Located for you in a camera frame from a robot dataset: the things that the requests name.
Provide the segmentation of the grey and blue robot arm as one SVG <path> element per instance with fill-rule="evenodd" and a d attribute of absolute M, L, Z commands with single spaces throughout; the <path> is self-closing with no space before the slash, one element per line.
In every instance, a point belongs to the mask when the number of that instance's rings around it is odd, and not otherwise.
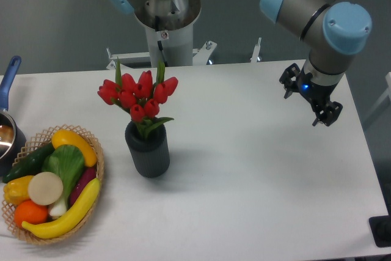
<path fill-rule="evenodd" d="M 124 14 L 133 14 L 144 27 L 150 62 L 156 67 L 204 64 L 193 52 L 193 25 L 200 0 L 110 0 Z M 361 52 L 372 29 L 369 13 L 360 5 L 337 0 L 260 0 L 260 10 L 308 44 L 302 67 L 289 66 L 280 77 L 286 96 L 297 92 L 315 113 L 315 122 L 332 125 L 342 105 L 330 96 Z"/>

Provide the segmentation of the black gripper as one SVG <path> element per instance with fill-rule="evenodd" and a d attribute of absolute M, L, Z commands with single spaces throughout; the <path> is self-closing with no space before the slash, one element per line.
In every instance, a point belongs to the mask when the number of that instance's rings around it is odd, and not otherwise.
<path fill-rule="evenodd" d="M 291 64 L 279 78 L 285 89 L 284 99 L 299 92 L 311 104 L 316 115 L 314 127 L 319 123 L 331 126 L 342 112 L 342 104 L 330 100 L 339 81 L 340 75 L 323 73 L 310 61 L 304 62 L 301 71 L 296 63 Z"/>

